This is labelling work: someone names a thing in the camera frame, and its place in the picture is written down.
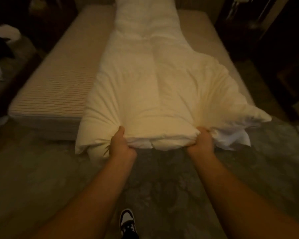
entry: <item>sneaker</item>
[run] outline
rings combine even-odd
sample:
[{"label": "sneaker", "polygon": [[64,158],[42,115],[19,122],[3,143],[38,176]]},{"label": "sneaker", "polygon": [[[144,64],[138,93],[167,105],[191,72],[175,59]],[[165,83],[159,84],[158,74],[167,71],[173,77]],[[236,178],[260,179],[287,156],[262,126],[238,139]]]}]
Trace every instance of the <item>sneaker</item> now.
[{"label": "sneaker", "polygon": [[136,227],[135,227],[133,212],[130,209],[125,209],[121,213],[120,230],[121,230],[122,236],[128,230],[131,230],[131,231],[137,233],[136,232]]}]

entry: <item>person's right arm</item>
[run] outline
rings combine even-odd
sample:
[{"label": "person's right arm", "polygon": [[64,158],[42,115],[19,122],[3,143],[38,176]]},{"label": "person's right arm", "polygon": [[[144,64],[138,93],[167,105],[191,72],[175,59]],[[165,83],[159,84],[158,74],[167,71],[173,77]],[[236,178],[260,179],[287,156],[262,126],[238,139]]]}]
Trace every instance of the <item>person's right arm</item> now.
[{"label": "person's right arm", "polygon": [[239,181],[216,158],[204,128],[187,148],[219,221],[229,238],[299,239],[299,224]]}]

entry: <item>wooden headboard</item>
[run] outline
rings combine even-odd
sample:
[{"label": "wooden headboard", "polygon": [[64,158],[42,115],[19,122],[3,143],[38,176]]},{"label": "wooden headboard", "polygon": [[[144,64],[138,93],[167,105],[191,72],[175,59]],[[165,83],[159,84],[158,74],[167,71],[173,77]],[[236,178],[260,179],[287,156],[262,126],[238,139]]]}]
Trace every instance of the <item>wooden headboard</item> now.
[{"label": "wooden headboard", "polygon": [[[213,23],[216,22],[225,0],[175,0],[179,9],[200,10],[208,14]],[[115,0],[75,0],[76,7],[80,11],[88,4],[113,4]]]}]

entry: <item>forearm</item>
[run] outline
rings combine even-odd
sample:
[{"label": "forearm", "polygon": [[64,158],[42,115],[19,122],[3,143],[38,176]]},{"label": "forearm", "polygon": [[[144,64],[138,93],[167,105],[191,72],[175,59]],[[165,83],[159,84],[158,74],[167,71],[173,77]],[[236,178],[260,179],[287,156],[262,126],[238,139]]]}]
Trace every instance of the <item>forearm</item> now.
[{"label": "forearm", "polygon": [[103,238],[134,161],[109,158],[90,184],[35,238]]},{"label": "forearm", "polygon": [[299,224],[240,182],[214,154],[193,162],[229,237],[299,238]]}]

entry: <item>floor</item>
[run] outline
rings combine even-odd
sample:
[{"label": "floor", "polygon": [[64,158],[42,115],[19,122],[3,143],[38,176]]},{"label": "floor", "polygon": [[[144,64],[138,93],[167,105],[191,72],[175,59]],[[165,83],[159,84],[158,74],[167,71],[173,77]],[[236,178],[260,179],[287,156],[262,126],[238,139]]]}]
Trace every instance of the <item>floor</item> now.
[{"label": "floor", "polygon": [[[255,103],[273,121],[248,131],[252,146],[217,150],[240,180],[299,221],[299,125],[290,124],[250,61],[236,63]],[[9,121],[0,128],[0,239],[26,238],[101,168]],[[106,238],[120,238],[118,214],[134,211],[141,238],[226,238],[182,149],[139,151]]]}]

